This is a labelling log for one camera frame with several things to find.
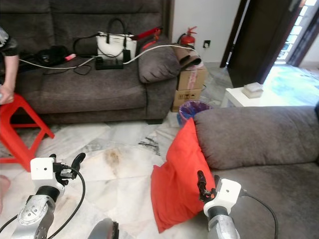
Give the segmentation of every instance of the red pillow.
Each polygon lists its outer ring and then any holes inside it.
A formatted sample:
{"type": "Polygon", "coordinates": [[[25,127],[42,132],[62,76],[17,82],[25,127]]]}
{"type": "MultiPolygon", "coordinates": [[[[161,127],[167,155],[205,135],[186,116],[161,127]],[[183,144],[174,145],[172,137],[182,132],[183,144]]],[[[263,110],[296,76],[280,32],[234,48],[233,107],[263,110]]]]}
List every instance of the red pillow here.
{"type": "Polygon", "coordinates": [[[161,167],[154,166],[151,182],[153,212],[160,233],[203,210],[197,187],[198,170],[206,177],[206,189],[215,188],[192,118],[178,132],[166,160],[161,167]]]}

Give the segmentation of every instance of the white cable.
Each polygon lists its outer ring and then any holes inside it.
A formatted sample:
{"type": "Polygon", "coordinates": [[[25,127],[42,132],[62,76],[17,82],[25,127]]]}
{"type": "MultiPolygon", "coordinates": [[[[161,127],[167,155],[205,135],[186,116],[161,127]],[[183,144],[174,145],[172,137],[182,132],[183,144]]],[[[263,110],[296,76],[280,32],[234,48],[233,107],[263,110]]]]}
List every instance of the white cable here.
{"type": "MultiPolygon", "coordinates": [[[[134,57],[134,58],[131,59],[130,61],[124,62],[123,65],[126,65],[126,64],[129,64],[129,63],[135,61],[136,59],[138,59],[140,56],[144,55],[144,54],[147,53],[148,51],[151,51],[151,50],[154,50],[154,49],[157,49],[157,48],[160,48],[160,47],[168,47],[168,46],[183,48],[183,49],[187,49],[187,50],[192,50],[192,51],[194,51],[194,52],[197,53],[196,50],[194,50],[194,49],[192,49],[192,48],[189,48],[189,47],[183,47],[183,46],[177,46],[177,45],[160,45],[160,46],[155,46],[155,47],[152,47],[152,48],[150,48],[150,49],[147,49],[147,50],[143,51],[142,53],[140,53],[139,55],[137,55],[136,57],[134,57]]],[[[31,64],[31,65],[33,65],[33,66],[38,66],[38,67],[42,67],[42,68],[46,68],[46,69],[62,69],[62,70],[64,69],[64,70],[66,70],[66,69],[74,69],[74,68],[78,68],[78,67],[80,67],[80,66],[83,66],[83,65],[85,65],[86,63],[92,61],[94,58],[95,58],[95,57],[92,57],[92,58],[90,58],[89,60],[83,62],[82,64],[80,64],[80,65],[78,65],[78,66],[72,66],[72,67],[46,67],[46,66],[40,66],[40,65],[37,65],[37,64],[34,64],[34,63],[31,63],[31,62],[22,60],[22,59],[19,59],[19,60],[22,61],[22,62],[31,64]]]]}
{"type": "Polygon", "coordinates": [[[192,50],[192,51],[195,51],[194,49],[192,48],[189,48],[189,47],[183,47],[183,46],[177,46],[177,45],[161,45],[161,46],[155,46],[153,48],[150,48],[150,49],[147,49],[145,51],[143,51],[142,53],[140,53],[139,55],[137,55],[136,57],[134,57],[132,60],[128,61],[128,62],[124,62],[123,65],[126,65],[126,64],[129,64],[131,63],[132,61],[135,61],[136,59],[138,59],[140,56],[142,56],[144,53],[147,53],[148,51],[151,51],[151,50],[154,50],[156,48],[160,48],[160,47],[166,47],[166,46],[172,46],[172,47],[179,47],[179,48],[184,48],[184,49],[187,49],[187,50],[192,50]]]}
{"type": "Polygon", "coordinates": [[[34,64],[34,63],[32,63],[32,62],[28,62],[28,61],[22,60],[22,59],[19,59],[19,60],[20,60],[20,61],[23,61],[23,62],[25,62],[25,63],[31,64],[31,65],[33,65],[33,66],[38,66],[38,67],[42,67],[42,68],[46,68],[46,69],[64,69],[64,70],[67,70],[67,69],[74,69],[74,68],[78,68],[78,67],[80,67],[80,66],[83,66],[83,65],[85,65],[86,63],[92,61],[94,58],[95,58],[95,57],[92,57],[92,58],[90,58],[89,60],[83,62],[82,64],[80,64],[80,65],[78,65],[78,66],[64,67],[64,68],[63,68],[63,67],[46,67],[46,66],[40,66],[40,65],[34,64]]]}

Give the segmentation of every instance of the red plastic stool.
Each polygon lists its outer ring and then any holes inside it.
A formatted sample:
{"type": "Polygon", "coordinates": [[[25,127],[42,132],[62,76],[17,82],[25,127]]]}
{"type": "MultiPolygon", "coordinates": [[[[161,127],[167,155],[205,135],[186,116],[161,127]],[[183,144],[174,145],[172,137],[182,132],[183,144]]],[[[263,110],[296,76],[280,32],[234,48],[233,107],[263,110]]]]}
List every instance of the red plastic stool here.
{"type": "Polygon", "coordinates": [[[30,161],[35,158],[35,152],[39,147],[43,137],[47,134],[54,138],[54,134],[48,126],[41,120],[25,99],[14,95],[14,101],[0,106],[0,141],[14,156],[13,158],[0,158],[0,163],[19,163],[26,171],[30,172],[30,161]],[[18,108],[23,108],[35,123],[11,124],[10,118],[18,108]],[[41,131],[34,140],[32,146],[28,148],[14,128],[40,127],[41,131]]]}

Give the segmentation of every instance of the tissue box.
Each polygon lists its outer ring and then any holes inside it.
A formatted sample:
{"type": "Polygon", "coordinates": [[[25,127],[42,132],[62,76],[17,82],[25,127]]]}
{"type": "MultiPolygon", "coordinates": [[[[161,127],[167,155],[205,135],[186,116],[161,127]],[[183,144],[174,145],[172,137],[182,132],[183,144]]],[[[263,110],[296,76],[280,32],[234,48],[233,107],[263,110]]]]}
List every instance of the tissue box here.
{"type": "Polygon", "coordinates": [[[258,82],[245,85],[242,90],[242,92],[250,99],[261,97],[263,91],[263,85],[258,82]]]}

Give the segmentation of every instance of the gray sofa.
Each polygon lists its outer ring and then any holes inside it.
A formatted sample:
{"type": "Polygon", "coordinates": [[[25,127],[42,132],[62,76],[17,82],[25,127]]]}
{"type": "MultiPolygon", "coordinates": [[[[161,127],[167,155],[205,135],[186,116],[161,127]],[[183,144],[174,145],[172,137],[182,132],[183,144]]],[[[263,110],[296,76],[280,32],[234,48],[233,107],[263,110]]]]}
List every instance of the gray sofa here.
{"type": "MultiPolygon", "coordinates": [[[[195,118],[214,174],[239,182],[275,211],[280,239],[319,238],[319,104],[213,109],[195,118]]],[[[231,216],[243,239],[274,238],[269,211],[239,198],[231,216]]]]}
{"type": "MultiPolygon", "coordinates": [[[[21,52],[36,53],[52,45],[63,45],[73,52],[78,37],[106,31],[113,17],[122,19],[127,30],[139,34],[164,25],[165,0],[1,0],[0,25],[20,46],[21,52]]],[[[112,33],[122,33],[114,24],[112,33]]],[[[138,42],[137,53],[141,52],[138,42]]],[[[156,44],[166,44],[165,36],[156,44]]],[[[78,54],[96,55],[95,38],[82,40],[78,54]]],[[[75,58],[60,67],[76,66],[86,59],[75,58]]],[[[171,106],[179,64],[170,47],[148,52],[123,70],[94,69],[78,75],[72,70],[36,69],[20,73],[16,92],[47,123],[113,120],[161,120],[171,106]]]]}

